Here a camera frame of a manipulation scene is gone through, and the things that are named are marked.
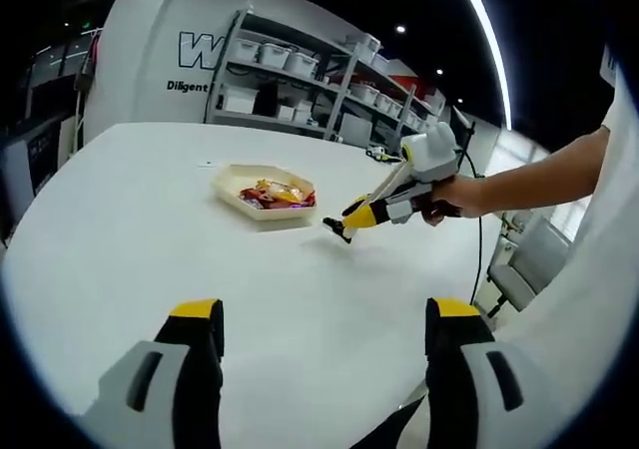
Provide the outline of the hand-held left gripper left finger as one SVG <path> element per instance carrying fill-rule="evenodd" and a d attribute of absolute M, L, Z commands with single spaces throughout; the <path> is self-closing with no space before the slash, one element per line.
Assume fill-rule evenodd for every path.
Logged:
<path fill-rule="evenodd" d="M 221 300 L 176 306 L 100 377 L 85 432 L 101 448 L 219 448 L 224 352 Z"/>

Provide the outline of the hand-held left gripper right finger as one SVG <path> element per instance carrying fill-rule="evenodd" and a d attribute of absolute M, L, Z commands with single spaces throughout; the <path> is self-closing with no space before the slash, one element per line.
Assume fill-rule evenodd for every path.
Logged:
<path fill-rule="evenodd" d="M 472 305 L 431 298 L 425 307 L 430 448 L 546 448 L 558 411 L 548 377 L 498 341 Z"/>

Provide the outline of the person's right hand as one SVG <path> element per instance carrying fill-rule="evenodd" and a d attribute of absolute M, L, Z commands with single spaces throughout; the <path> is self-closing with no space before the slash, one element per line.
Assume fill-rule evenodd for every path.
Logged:
<path fill-rule="evenodd" d="M 475 219 L 490 212 L 482 179 L 456 176 L 436 183 L 432 188 L 434 202 L 446 202 L 458 208 L 462 218 Z"/>

